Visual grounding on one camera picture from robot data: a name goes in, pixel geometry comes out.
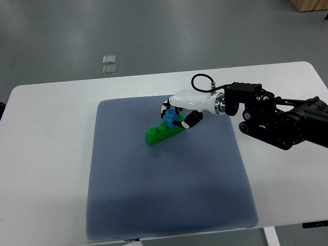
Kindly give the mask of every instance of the toy block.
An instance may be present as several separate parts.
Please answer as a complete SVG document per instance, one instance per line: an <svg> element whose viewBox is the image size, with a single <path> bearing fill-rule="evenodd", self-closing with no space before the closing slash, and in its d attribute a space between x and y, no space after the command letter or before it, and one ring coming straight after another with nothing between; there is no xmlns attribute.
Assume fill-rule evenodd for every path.
<svg viewBox="0 0 328 246"><path fill-rule="evenodd" d="M169 127L173 128L175 125L173 122L179 120L179 115L175 113L175 110L169 109L166 111L166 114L163 116L163 122Z"/></svg>
<svg viewBox="0 0 328 246"><path fill-rule="evenodd" d="M178 120L184 120L184 115L180 114ZM185 128L180 128L174 126L173 128L169 128L165 123L160 123L157 127L151 127L146 131L146 140L150 146L161 142L162 140L173 136L181 131L185 130Z"/></svg>

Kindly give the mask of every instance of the white table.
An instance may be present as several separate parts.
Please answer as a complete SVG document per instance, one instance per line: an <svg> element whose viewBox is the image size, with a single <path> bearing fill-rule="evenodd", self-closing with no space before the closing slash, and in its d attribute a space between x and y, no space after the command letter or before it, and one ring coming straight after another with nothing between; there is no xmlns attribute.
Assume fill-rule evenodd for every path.
<svg viewBox="0 0 328 246"><path fill-rule="evenodd" d="M326 86L305 62L16 87L0 121L0 244L92 243L85 218L98 104L174 94L190 88L199 72L212 76L217 86L261 83L282 98L318 95L328 103ZM160 111L161 105L154 107ZM328 149L304 142L283 151L246 136L238 130L242 109L232 124L254 195L257 227L327 220Z"/></svg>

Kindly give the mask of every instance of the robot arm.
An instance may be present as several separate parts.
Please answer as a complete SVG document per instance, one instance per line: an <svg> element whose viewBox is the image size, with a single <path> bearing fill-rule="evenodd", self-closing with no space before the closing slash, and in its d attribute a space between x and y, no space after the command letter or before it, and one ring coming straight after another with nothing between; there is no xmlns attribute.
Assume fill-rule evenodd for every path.
<svg viewBox="0 0 328 246"><path fill-rule="evenodd" d="M205 91L196 88L193 80L205 76L212 81L212 89ZM192 79L194 89L183 90L171 97L162 106L165 111L174 106L178 114L182 108L193 110L184 121L176 121L178 127L190 128L202 120L202 111L229 116L236 115L240 103L245 110L245 121L239 124L242 133L262 140L283 150L305 140L328 147L328 106L319 97L308 100L291 100L275 97L273 93L262 89L261 84L232 83L214 88L208 75L196 74ZM289 105L294 108L284 112L277 105Z"/></svg>

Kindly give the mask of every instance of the concrete floor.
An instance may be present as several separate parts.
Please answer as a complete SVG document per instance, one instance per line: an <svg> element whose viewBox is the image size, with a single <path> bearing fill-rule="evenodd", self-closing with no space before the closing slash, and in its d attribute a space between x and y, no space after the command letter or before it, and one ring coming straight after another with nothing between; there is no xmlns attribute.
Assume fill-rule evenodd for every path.
<svg viewBox="0 0 328 246"><path fill-rule="evenodd" d="M307 61L328 85L327 13L288 0L2 0L0 101L18 85L102 78L107 54L112 76ZM328 245L327 228L276 230L281 245ZM177 244L266 242L260 229L145 242Z"/></svg>

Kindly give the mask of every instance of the black cable connector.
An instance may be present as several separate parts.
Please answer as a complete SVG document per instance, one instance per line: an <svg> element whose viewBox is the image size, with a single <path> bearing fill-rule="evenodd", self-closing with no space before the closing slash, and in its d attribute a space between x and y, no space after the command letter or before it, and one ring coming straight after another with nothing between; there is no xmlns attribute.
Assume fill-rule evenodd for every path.
<svg viewBox="0 0 328 246"><path fill-rule="evenodd" d="M211 89L211 90L202 90L202 89L199 89L197 88L195 85L194 85L194 80L196 77L199 77L199 76L203 76L203 77L206 77L208 78L212 83L214 83L214 80L207 74L203 74L203 73L198 73L196 75L193 76L193 78L191 79L191 86L196 90L196 91L199 91L199 92L203 92L203 93L209 93L209 92L214 92L214 91L217 91L217 90L220 90L220 89L224 89L230 85L223 85L223 86L219 86L219 87L216 87L214 89Z"/></svg>

